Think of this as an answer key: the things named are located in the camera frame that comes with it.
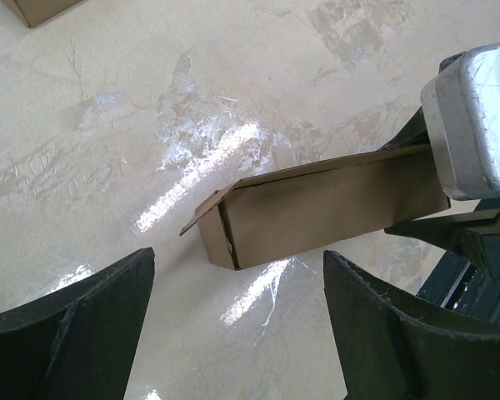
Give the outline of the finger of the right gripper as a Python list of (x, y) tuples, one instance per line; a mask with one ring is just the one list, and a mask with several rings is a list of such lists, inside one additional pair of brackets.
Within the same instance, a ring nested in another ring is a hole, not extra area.
[(429, 143), (430, 141), (423, 110), (419, 108), (401, 128), (401, 130), (392, 139), (379, 148), (379, 151), (426, 145)]

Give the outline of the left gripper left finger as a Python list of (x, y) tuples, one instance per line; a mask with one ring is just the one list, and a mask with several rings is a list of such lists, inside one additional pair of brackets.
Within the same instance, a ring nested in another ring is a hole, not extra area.
[(122, 399), (153, 288), (142, 248), (0, 313), (0, 399)]

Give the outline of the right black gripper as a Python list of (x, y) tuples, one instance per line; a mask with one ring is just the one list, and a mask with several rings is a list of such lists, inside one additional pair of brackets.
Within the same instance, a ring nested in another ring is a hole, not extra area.
[(464, 316), (500, 325), (500, 199), (473, 212), (401, 222), (385, 233), (445, 251), (417, 295)]

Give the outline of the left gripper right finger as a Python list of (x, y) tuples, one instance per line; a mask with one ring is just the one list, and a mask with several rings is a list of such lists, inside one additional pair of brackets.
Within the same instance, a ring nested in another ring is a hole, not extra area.
[(500, 325), (438, 307), (323, 254), (349, 399), (500, 399)]

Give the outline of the large folded cardboard box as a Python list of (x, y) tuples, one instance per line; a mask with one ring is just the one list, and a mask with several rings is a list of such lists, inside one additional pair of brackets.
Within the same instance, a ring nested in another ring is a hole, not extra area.
[(2, 0), (28, 27), (36, 26), (80, 3), (81, 0)]

